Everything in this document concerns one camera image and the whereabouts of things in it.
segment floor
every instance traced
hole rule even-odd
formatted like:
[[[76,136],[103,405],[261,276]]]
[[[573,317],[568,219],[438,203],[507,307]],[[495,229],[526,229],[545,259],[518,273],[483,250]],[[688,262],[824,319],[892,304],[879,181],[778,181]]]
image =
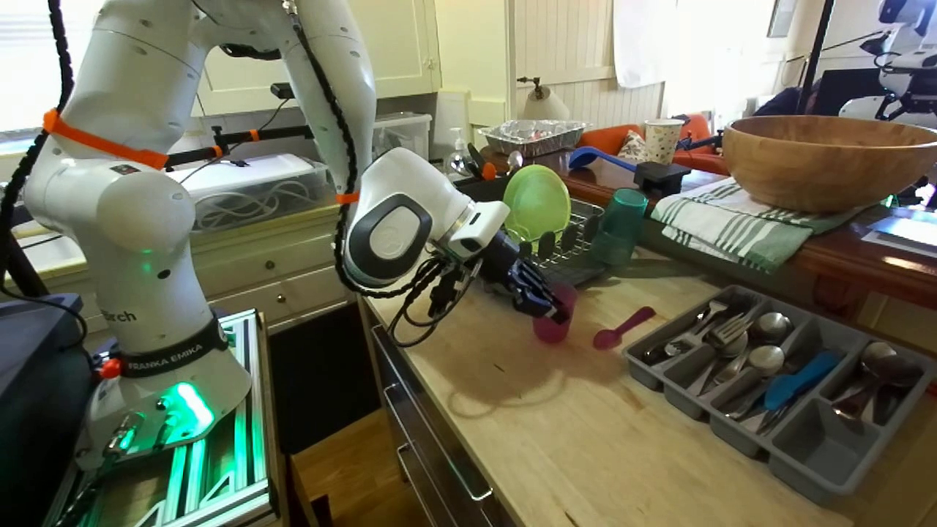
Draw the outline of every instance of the floor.
[[[394,446],[388,415],[375,411],[299,452],[289,464],[300,505],[327,496],[335,527],[425,527],[426,518],[401,478]]]

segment red spoon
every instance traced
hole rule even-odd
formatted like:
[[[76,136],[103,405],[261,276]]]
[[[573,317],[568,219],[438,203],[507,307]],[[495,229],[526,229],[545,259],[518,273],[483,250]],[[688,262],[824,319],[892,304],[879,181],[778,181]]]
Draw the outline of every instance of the red spoon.
[[[633,330],[634,325],[640,325],[644,319],[656,317],[656,310],[649,304],[637,307],[633,317],[625,317],[618,329],[602,329],[592,336],[592,350],[596,352],[608,352],[615,345],[621,345],[621,336],[625,330]]]

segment wooden bowl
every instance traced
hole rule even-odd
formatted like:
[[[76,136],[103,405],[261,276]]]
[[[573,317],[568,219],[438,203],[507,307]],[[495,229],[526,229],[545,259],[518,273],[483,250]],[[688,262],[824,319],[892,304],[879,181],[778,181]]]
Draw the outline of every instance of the wooden bowl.
[[[750,117],[722,130],[722,161],[756,203],[836,215],[934,171],[937,133],[816,115]]]

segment cutlery tray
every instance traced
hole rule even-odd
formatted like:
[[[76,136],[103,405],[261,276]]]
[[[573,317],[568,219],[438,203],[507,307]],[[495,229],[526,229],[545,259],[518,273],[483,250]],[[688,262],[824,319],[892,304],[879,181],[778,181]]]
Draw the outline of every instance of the cutlery tray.
[[[663,355],[663,345],[672,342],[672,336],[696,329],[712,303],[734,304],[738,317],[745,322],[756,322],[767,310],[786,313],[792,329],[773,342],[783,350],[782,373],[759,374],[756,369],[744,369],[734,379],[698,392],[698,385],[704,382],[719,350],[693,345],[681,355]],[[744,336],[731,342],[741,350],[741,355],[756,345],[745,341],[750,335],[751,330],[744,330]],[[763,459],[770,471],[799,496],[810,497],[814,505],[830,505],[857,489],[937,373],[937,363],[928,355],[880,341],[912,369],[920,369],[920,374],[909,382],[909,386],[874,389],[874,398],[870,398],[857,420],[836,415],[833,405],[870,382],[860,366],[860,355],[874,341],[879,336],[852,325],[731,285],[628,345],[624,366],[628,379],[662,392],[688,420],[704,421],[712,433],[729,443],[734,452]],[[830,366],[819,369],[821,379],[783,405],[786,411],[778,414],[767,431],[759,431],[767,415],[763,402],[751,405],[750,415],[729,415],[729,411],[751,396],[751,389],[773,386],[778,374],[805,373],[819,361]]]

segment striped towel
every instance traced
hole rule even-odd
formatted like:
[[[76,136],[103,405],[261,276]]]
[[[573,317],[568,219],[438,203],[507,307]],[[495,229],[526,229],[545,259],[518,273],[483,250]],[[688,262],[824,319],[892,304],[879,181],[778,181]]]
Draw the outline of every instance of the striped towel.
[[[663,224],[662,235],[759,269],[778,269],[810,235],[843,227],[846,215],[795,215],[756,203],[734,178],[719,178],[688,194],[672,194],[656,203],[652,219]]]

